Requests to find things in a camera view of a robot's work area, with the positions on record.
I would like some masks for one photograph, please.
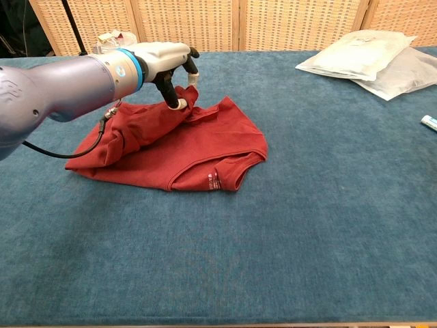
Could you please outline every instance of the marker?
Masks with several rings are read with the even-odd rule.
[[[429,115],[423,116],[421,123],[437,132],[437,120]]]

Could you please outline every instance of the table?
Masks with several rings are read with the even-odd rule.
[[[268,141],[237,193],[97,182],[26,147],[0,162],[0,325],[437,321],[437,87],[386,102],[294,68],[313,54],[197,60],[198,105],[230,96]],[[102,111],[29,141],[72,152]]]

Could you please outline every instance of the woven screen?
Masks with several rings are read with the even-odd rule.
[[[97,36],[113,29],[137,35],[130,0],[69,0],[83,44],[89,53]],[[77,55],[79,46],[61,0],[31,0],[56,55]]]
[[[363,28],[400,31],[417,36],[413,46],[437,46],[437,1],[379,0]]]
[[[238,49],[238,0],[132,0],[142,42],[183,42],[199,51]]]
[[[323,49],[359,29],[367,2],[242,0],[240,50]]]

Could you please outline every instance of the robotic arm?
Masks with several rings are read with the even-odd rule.
[[[199,73],[199,53],[183,43],[139,43],[102,55],[36,66],[0,67],[0,161],[13,152],[47,116],[68,122],[154,83],[170,109],[186,107],[171,77],[183,66],[188,84]]]

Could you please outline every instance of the red cloth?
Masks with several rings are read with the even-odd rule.
[[[102,141],[66,169],[95,180],[170,191],[237,191],[247,170],[265,161],[263,134],[228,97],[203,110],[194,87],[176,87],[188,107],[122,103],[107,122]],[[96,140],[98,126],[76,152]]]

